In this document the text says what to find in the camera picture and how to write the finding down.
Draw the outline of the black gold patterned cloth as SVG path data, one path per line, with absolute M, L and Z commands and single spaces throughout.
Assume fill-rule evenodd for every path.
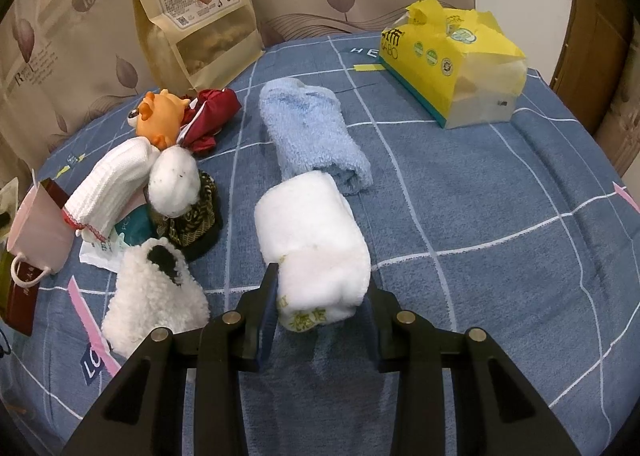
M 186 214 L 167 217 L 156 212 L 152 205 L 146 206 L 152 223 L 152 235 L 156 238 L 166 237 L 182 252 L 188 263 L 203 257 L 212 249 L 224 227 L 217 185 L 206 172 L 200 170 L 198 175 L 201 182 L 198 201 Z

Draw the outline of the white towel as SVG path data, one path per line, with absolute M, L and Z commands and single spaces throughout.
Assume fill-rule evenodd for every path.
M 279 265 L 284 328 L 304 332 L 355 315 L 369 287 L 371 258 L 333 177 L 311 171 L 270 188 L 254 219 L 264 262 Z

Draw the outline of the white sock red trim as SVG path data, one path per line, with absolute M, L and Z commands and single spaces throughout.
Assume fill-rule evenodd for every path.
M 148 181 L 159 155 L 142 136 L 110 150 L 66 201 L 64 221 L 86 242 L 107 243 L 122 209 Z

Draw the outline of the white fluffy fleece pouch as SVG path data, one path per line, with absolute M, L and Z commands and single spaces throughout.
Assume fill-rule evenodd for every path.
M 151 238 L 125 252 L 102 333 L 124 358 L 158 327 L 181 333 L 206 326 L 210 312 L 186 258 L 168 239 Z

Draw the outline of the white wet wipes packet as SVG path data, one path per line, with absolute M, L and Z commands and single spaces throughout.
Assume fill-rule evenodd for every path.
M 151 236 L 149 219 L 142 214 L 131 213 L 112 228 L 106 242 L 84 240 L 79 250 L 79 262 L 118 273 L 126 251 L 141 245 Z

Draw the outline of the blue plaid bed sheet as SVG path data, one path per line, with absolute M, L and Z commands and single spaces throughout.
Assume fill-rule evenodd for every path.
M 212 316 L 265 271 L 254 208 L 281 174 L 260 90 L 284 76 L 324 86 L 371 163 L 372 187 L 348 200 L 378 285 L 438 328 L 484 328 L 582 455 L 600 455 L 639 398 L 639 212 L 624 183 L 537 72 L 510 122 L 444 130 L 386 71 L 354 69 L 377 47 L 377 35 L 284 44 L 231 84 L 244 108 L 200 163 L 224 232 L 190 268 Z M 30 337 L 1 323 L 1 398 L 41 455 L 60 454 L 111 380 L 67 285 L 99 325 L 115 275 L 80 264 L 79 247 L 43 280 Z M 388 455 L 396 378 L 374 369 L 359 326 L 278 328 L 266 369 L 241 375 L 251 455 Z

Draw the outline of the white plush ball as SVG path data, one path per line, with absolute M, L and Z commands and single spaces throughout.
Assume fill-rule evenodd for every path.
M 148 200 L 157 213 L 174 219 L 198 202 L 200 188 L 195 159 L 189 150 L 175 145 L 162 151 L 153 165 Z

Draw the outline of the pink ceramic mug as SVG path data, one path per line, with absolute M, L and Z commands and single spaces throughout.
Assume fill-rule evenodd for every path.
M 70 254 L 74 237 L 47 189 L 42 184 L 32 186 L 15 214 L 6 245 L 14 257 L 10 266 L 13 283 L 30 288 L 57 273 Z M 17 268 L 23 262 L 40 269 L 40 275 L 32 281 L 21 279 Z

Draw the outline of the light blue rolled towel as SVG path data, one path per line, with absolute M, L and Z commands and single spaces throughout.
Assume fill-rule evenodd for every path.
M 332 90 L 298 78 L 276 78 L 262 86 L 259 114 L 276 147 L 285 181 L 322 171 L 333 177 L 345 196 L 372 186 L 371 163 L 349 135 Z

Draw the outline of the dark red folded cloth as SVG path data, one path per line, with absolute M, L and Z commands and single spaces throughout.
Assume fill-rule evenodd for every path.
M 194 156 L 206 156 L 217 146 L 216 135 L 241 109 L 234 90 L 201 90 L 184 110 L 178 144 Z

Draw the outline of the orange plush toy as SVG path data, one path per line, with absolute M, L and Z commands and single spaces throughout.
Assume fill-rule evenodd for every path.
M 177 144 L 189 98 L 180 98 L 166 88 L 148 92 L 127 116 L 137 136 L 145 137 L 154 147 L 165 150 Z

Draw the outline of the yellow tissue pack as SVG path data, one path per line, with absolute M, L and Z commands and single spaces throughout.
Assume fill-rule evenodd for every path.
M 378 59 L 444 129 L 511 120 L 524 52 L 491 12 L 418 0 L 381 32 Z

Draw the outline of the kraft paper snack bag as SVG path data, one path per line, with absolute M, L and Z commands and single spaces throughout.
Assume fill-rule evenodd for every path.
M 262 56 L 251 0 L 132 0 L 132 4 L 152 78 L 170 93 L 221 90 Z

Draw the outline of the brown wooden door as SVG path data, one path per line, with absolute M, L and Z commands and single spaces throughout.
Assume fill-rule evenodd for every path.
M 572 0 L 551 88 L 590 134 L 610 108 L 633 33 L 626 0 Z

